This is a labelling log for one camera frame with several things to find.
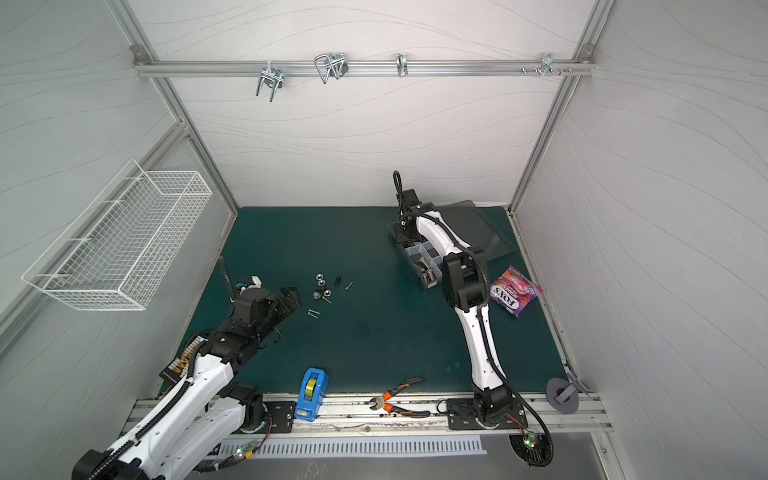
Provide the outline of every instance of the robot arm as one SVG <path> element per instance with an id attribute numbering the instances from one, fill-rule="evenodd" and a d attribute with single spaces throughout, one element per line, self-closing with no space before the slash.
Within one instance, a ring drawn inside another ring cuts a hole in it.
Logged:
<path id="1" fill-rule="evenodd" d="M 440 215 L 438 211 L 432 210 L 423 213 L 436 219 L 443 225 L 446 225 L 453 237 L 465 249 L 471 248 L 468 243 L 459 238 L 458 235 L 456 235 L 456 233 L 451 230 L 451 227 L 448 227 L 448 225 L 442 219 L 442 215 Z M 461 280 L 463 281 L 465 279 L 465 275 L 462 270 L 466 270 L 467 267 L 462 266 L 459 260 L 463 254 L 462 250 L 454 245 L 451 237 L 449 237 L 448 233 L 439 227 L 437 222 L 432 221 L 426 217 L 417 217 L 415 221 L 416 229 L 419 234 L 430 242 L 432 247 L 437 250 L 437 253 L 439 253 L 440 256 L 445 259 L 444 262 L 448 264 L 448 272 L 443 273 L 443 278 L 447 279 L 447 283 L 443 283 L 443 285 L 453 287 L 458 282 L 456 277 L 461 277 Z M 462 295 L 461 289 L 459 288 L 458 290 L 459 291 L 456 294 L 451 292 L 451 298 L 455 296 L 460 297 Z M 487 357 L 485 355 L 485 344 L 483 343 L 482 334 L 480 333 L 480 328 L 485 329 L 488 341 L 490 342 L 491 351 L 493 353 L 493 359 L 496 361 L 496 365 L 499 365 L 498 357 L 496 356 L 496 347 L 493 343 L 493 335 L 491 334 L 491 326 L 488 323 L 488 305 L 469 306 L 468 304 L 465 304 L 452 306 L 454 307 L 454 311 L 456 311 L 456 315 L 458 315 L 458 319 L 461 320 L 462 328 L 464 329 L 464 337 L 467 340 L 469 358 L 472 364 L 472 382 L 475 384 L 479 391 L 498 388 L 502 384 L 502 380 L 496 375 L 493 369 L 490 368 L 490 365 L 486 360 Z M 468 307 L 468 309 L 467 311 L 464 311 L 462 308 L 466 307 Z M 480 325 L 478 320 L 478 309 L 481 309 L 482 318 L 484 319 L 482 325 Z"/>
<path id="2" fill-rule="evenodd" d="M 232 316 L 192 352 L 186 378 L 109 449 L 85 454 L 74 467 L 73 480 L 181 480 L 226 435 L 243 426 L 258 427 L 261 395 L 244 386 L 225 387 L 301 302 L 289 287 L 277 295 L 255 282 L 249 287 L 234 299 Z M 196 421 L 217 393 L 220 398 Z"/>
<path id="3" fill-rule="evenodd" d="M 485 428 L 493 429 L 504 420 L 517 397 L 545 435 L 543 446 L 534 447 L 538 442 L 529 442 L 528 449 L 515 453 L 529 465 L 548 465 L 553 455 L 549 430 L 540 415 L 507 382 L 498 361 L 488 321 L 490 284 L 482 250 L 461 240 L 432 204 L 419 201 L 413 189 L 403 191 L 397 171 L 393 177 L 400 209 L 395 239 L 403 246 L 428 240 L 442 256 L 442 291 L 462 323 L 471 358 L 475 417 Z"/>

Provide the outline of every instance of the metal grille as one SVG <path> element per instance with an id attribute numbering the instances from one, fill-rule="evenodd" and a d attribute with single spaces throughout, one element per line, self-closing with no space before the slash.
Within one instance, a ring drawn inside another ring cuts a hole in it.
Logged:
<path id="1" fill-rule="evenodd" d="M 76 245 L 36 275 L 43 284 L 22 278 L 77 310 L 144 310 L 210 196 L 196 171 L 142 170 L 87 233 L 66 239 Z"/>
<path id="2" fill-rule="evenodd" d="M 226 458 L 248 440 L 225 439 L 218 455 Z M 435 457 L 485 455 L 480 435 L 417 435 L 366 438 L 269 439 L 251 458 Z"/>

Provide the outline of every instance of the snack bag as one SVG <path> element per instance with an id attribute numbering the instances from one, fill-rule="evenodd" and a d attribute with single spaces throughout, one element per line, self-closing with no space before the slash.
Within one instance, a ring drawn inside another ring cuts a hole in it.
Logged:
<path id="1" fill-rule="evenodd" d="M 543 292 L 513 266 L 491 285 L 491 298 L 514 316 L 520 316 L 525 306 Z"/>

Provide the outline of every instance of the black cable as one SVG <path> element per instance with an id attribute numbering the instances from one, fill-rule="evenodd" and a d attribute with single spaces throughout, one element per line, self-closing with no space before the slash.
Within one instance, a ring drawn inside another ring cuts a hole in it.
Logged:
<path id="1" fill-rule="evenodd" d="M 190 388 L 190 386 L 193 383 L 194 378 L 194 363 L 195 363 L 195 357 L 197 357 L 197 352 L 200 351 L 200 347 L 203 346 L 203 344 L 206 342 L 204 340 L 203 342 L 200 342 L 197 346 L 194 347 L 190 354 L 190 362 L 189 366 L 187 367 L 187 380 L 184 381 L 184 384 L 181 386 L 181 388 L 176 391 L 176 394 L 170 401 L 165 405 L 165 407 L 162 408 L 161 411 L 159 411 L 154 417 L 150 419 L 149 422 L 147 422 L 141 429 L 139 429 L 138 432 L 136 432 L 136 435 L 134 435 L 135 440 L 141 439 L 144 435 L 149 432 L 152 427 L 157 425 L 157 423 L 162 420 L 165 415 L 168 414 L 168 412 L 177 404 L 179 403 L 179 400 L 181 400 L 181 397 L 184 396 L 184 393 Z M 132 440 L 128 440 L 125 442 L 119 449 L 112 452 L 105 460 L 99 464 L 99 466 L 91 473 L 90 476 L 88 476 L 88 480 L 95 480 L 98 478 L 101 473 L 107 469 L 110 465 L 114 463 L 115 460 L 120 458 L 121 455 L 123 455 L 130 447 L 136 445 L 136 442 Z"/>
<path id="2" fill-rule="evenodd" d="M 397 183 L 397 180 L 396 180 L 395 188 L 398 188 L 398 189 L 402 190 L 402 182 L 401 182 L 400 186 L 398 186 L 398 183 Z M 520 395 L 520 393 L 517 390 L 512 388 L 512 385 L 510 385 L 509 382 L 507 381 L 507 377 L 504 376 L 504 374 L 501 372 L 499 367 L 496 365 L 496 361 L 493 359 L 493 355 L 492 355 L 492 352 L 491 352 L 491 345 L 488 342 L 488 334 L 485 331 L 485 326 L 483 325 L 484 320 L 482 318 L 482 308 L 484 306 L 488 305 L 488 301 L 491 298 L 491 284 L 490 284 L 490 280 L 488 279 L 488 274 L 485 272 L 485 268 L 484 268 L 482 262 L 480 261 L 479 256 L 475 252 L 471 251 L 469 248 L 464 247 L 463 245 L 461 245 L 459 243 L 459 241 L 456 239 L 456 237 L 453 234 L 453 232 L 451 232 L 451 229 L 449 229 L 447 225 L 445 225 L 442 221 L 440 221 L 440 219 L 435 218 L 432 215 L 421 214 L 421 213 L 416 213 L 416 212 L 407 213 L 407 214 L 401 214 L 400 215 L 400 219 L 405 218 L 405 217 L 424 217 L 424 218 L 427 218 L 427 219 L 431 220 L 435 225 L 440 227 L 448 235 L 448 237 L 453 242 L 454 246 L 456 248 L 460 249 L 462 252 L 464 252 L 467 255 L 469 255 L 469 257 L 472 259 L 472 262 L 475 264 L 475 268 L 477 268 L 478 275 L 480 276 L 480 278 L 481 278 L 481 280 L 483 282 L 483 287 L 484 287 L 483 288 L 483 300 L 478 305 L 477 319 L 480 322 L 480 333 L 482 335 L 482 341 L 483 341 L 483 345 L 485 347 L 485 355 L 487 356 L 488 363 L 491 364 L 491 368 L 493 369 L 493 372 L 496 374 L 496 376 L 502 381 L 504 386 L 512 393 L 512 395 L 514 395 L 514 396 L 516 396 L 516 397 L 518 397 L 520 399 L 520 402 L 523 404 L 523 406 L 534 416 L 534 418 L 536 419 L 538 424 L 541 425 L 541 429 L 544 430 L 544 438 L 545 438 L 545 441 L 547 442 L 547 445 L 549 447 L 547 449 L 548 455 L 541 462 L 530 462 L 529 461 L 528 464 L 529 465 L 536 465 L 536 466 L 539 466 L 539 467 L 545 467 L 546 465 L 549 465 L 549 463 L 552 461 L 552 458 L 554 456 L 554 446 L 552 444 L 552 435 L 549 433 L 549 429 L 545 425 L 544 420 L 542 420 L 541 417 L 539 416 L 539 414 L 535 410 L 533 410 L 533 408 L 528 404 L 528 402 L 525 401 L 525 399 L 522 397 L 522 395 Z"/>
<path id="3" fill-rule="evenodd" d="M 227 271 L 227 264 L 224 262 L 224 255 L 219 255 L 219 270 L 224 277 L 224 282 L 227 284 L 227 292 L 230 294 L 230 302 L 235 301 L 235 289 L 232 286 L 232 280 L 230 280 L 230 273 Z"/>
<path id="4" fill-rule="evenodd" d="M 443 410 L 443 411 L 441 412 L 441 411 L 440 411 L 440 404 L 441 404 L 441 403 L 443 403 L 443 402 L 445 402 L 445 410 Z M 448 408 L 448 399 L 442 399 L 442 400 L 438 400 L 438 402 L 437 402 L 437 405 L 435 405 L 435 411 L 436 411 L 437 413 L 439 413 L 440 415 L 448 415 L 449 413 L 452 413 L 453 415 L 456 415 L 456 416 L 460 415 L 460 414 L 459 414 L 457 411 L 455 411 L 454 409 L 450 409 L 450 408 Z"/>

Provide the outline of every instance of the green work mat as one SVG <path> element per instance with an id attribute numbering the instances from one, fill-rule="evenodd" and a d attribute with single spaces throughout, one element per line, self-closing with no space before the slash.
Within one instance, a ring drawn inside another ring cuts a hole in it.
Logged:
<path id="1" fill-rule="evenodd" d="M 513 243 L 501 207 L 482 208 Z M 266 348 L 237 376 L 263 392 L 298 392 L 309 367 L 329 376 L 330 392 L 383 392 L 423 376 L 414 390 L 467 392 L 472 368 L 462 325 L 440 285 L 424 290 L 389 236 L 395 207 L 246 207 L 240 210 L 223 254 L 232 280 L 257 275 L 277 292 L 296 286 L 302 307 L 277 328 Z M 493 281 L 514 266 L 528 274 L 520 252 L 488 264 Z M 327 303 L 312 298 L 315 275 L 333 291 Z M 334 278 L 343 282 L 334 287 Z M 349 282 L 354 284 L 345 290 Z M 307 315 L 311 308 L 318 319 Z M 196 332 L 215 329 L 229 314 L 226 284 L 218 269 L 208 280 L 184 344 Z M 544 392 L 564 370 L 538 300 L 519 318 L 491 302 L 498 358 L 521 392 Z"/>

